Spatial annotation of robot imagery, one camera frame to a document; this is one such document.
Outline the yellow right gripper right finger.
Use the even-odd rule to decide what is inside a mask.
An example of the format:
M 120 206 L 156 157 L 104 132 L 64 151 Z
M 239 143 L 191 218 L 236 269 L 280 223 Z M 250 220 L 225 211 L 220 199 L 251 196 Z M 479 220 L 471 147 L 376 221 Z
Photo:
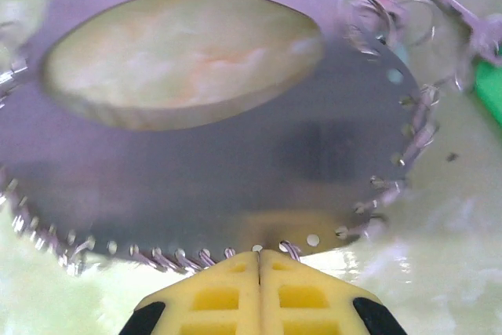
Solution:
M 271 250 L 259 263 L 262 334 L 406 335 L 365 289 Z

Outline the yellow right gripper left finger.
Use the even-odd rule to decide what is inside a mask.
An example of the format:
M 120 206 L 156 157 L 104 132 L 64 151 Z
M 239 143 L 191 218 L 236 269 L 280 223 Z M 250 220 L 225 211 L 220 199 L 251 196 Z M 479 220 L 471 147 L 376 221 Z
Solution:
M 130 334 L 258 334 L 258 254 L 240 253 L 146 296 Z

